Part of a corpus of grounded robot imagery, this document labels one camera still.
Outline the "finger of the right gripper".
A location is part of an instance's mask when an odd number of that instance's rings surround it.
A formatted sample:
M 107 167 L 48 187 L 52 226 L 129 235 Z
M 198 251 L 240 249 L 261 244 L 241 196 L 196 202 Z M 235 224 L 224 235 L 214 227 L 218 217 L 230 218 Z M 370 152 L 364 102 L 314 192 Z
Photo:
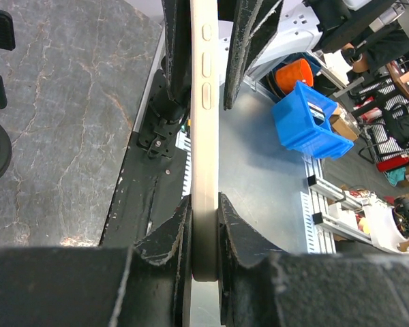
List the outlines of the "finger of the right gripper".
M 192 29 L 188 0 L 163 0 L 168 97 L 186 108 L 192 85 Z
M 234 106 L 241 83 L 277 35 L 282 1 L 224 1 L 223 19 L 233 22 L 224 83 L 224 109 Z

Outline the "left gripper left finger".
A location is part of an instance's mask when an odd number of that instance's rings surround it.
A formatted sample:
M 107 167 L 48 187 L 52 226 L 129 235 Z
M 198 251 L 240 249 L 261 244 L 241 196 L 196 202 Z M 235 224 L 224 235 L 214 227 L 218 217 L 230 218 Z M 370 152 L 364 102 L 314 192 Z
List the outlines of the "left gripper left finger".
M 188 326 L 190 199 L 135 245 L 0 248 L 0 326 Z

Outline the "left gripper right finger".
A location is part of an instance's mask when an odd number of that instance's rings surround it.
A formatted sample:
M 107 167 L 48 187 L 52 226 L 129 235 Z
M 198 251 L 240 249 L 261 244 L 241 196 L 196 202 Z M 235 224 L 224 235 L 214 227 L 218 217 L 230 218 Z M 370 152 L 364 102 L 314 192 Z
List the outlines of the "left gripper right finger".
M 219 195 L 225 326 L 409 326 L 409 255 L 289 254 Z

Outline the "beige case phone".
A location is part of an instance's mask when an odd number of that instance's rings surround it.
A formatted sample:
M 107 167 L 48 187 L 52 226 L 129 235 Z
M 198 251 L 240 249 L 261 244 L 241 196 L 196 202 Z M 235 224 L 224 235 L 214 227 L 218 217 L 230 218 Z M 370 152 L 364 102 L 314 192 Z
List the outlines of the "beige case phone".
M 191 1 L 192 273 L 216 281 L 219 178 L 219 59 L 216 1 Z

